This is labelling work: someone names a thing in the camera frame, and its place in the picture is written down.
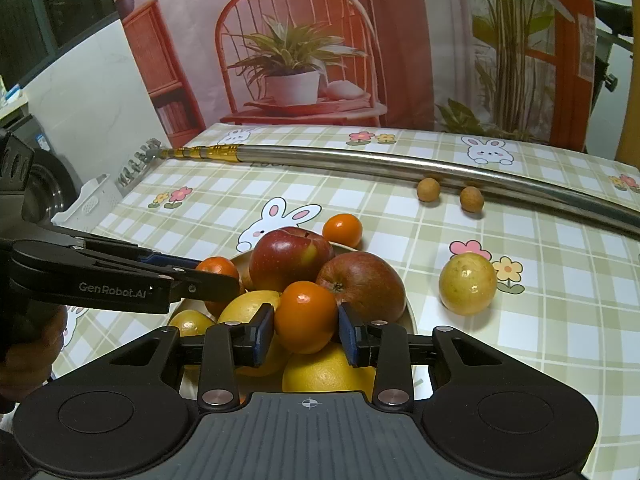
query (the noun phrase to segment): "lemon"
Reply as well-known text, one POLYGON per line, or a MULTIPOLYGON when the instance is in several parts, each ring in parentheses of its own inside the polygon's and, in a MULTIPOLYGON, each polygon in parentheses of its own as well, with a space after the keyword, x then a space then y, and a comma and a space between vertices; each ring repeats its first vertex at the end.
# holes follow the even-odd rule
MULTIPOLYGON (((278 308, 280 306, 280 293, 274 290, 254 290, 253 292, 241 294, 225 307, 218 317, 218 323, 224 323, 225 321, 248 323, 263 303, 270 303, 274 309, 278 308)), ((262 366, 257 368, 243 366, 238 368, 236 372, 251 377, 271 375, 285 365, 289 355, 290 352, 282 347, 278 336, 273 334, 271 345, 262 366)))
POLYGON ((440 273, 440 299, 460 316, 472 316, 486 309, 495 296, 494 266, 475 253, 457 254, 440 273))
POLYGON ((342 346, 329 343, 315 354, 293 354, 282 375, 283 392, 361 391, 371 400, 376 369, 353 368, 342 346))
POLYGON ((197 310, 183 310, 172 317, 169 326, 175 326, 180 336, 203 335, 213 325, 213 320, 197 310))

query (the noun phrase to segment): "window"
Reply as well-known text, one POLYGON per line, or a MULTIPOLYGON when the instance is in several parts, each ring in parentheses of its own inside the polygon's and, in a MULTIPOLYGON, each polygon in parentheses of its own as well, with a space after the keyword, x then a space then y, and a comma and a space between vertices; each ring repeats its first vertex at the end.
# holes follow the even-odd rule
POLYGON ((0 0, 0 75, 24 86, 96 30, 116 20, 113 0, 0 0))

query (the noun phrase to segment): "purple vase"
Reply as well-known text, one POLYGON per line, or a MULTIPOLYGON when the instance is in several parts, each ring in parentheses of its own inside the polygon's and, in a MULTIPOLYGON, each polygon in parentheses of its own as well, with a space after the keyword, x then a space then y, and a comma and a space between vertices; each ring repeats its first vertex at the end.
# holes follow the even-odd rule
POLYGON ((124 20, 129 16, 133 12, 135 6, 135 0, 116 0, 116 9, 121 20, 124 20))

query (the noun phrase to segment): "metal screw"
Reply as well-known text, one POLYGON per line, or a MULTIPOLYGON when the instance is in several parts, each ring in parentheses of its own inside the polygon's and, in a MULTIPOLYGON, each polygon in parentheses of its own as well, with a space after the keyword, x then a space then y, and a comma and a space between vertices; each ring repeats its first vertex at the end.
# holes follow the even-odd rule
POLYGON ((409 394, 404 390, 390 388, 378 394, 378 400, 387 406, 400 406, 409 400, 409 394))
POLYGON ((224 406, 234 400, 234 394, 228 390, 209 390, 202 394, 202 400, 212 406, 224 406))

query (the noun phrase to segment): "chair backrest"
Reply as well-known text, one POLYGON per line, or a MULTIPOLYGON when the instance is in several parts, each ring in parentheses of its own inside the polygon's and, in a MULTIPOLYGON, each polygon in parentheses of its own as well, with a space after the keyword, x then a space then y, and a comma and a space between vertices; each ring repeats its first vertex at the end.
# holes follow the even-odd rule
POLYGON ((249 84, 250 75, 240 75, 230 65, 252 54, 242 35, 266 31, 263 16, 290 25, 321 23, 328 34, 344 38, 346 46, 355 47, 366 57, 345 56, 343 67, 331 66, 328 80, 348 80, 370 94, 370 102, 378 100, 376 65, 380 63, 380 46, 367 11, 358 0, 231 0, 216 23, 216 53, 225 83, 231 111, 238 111, 236 100, 265 97, 265 85, 258 80, 249 84))

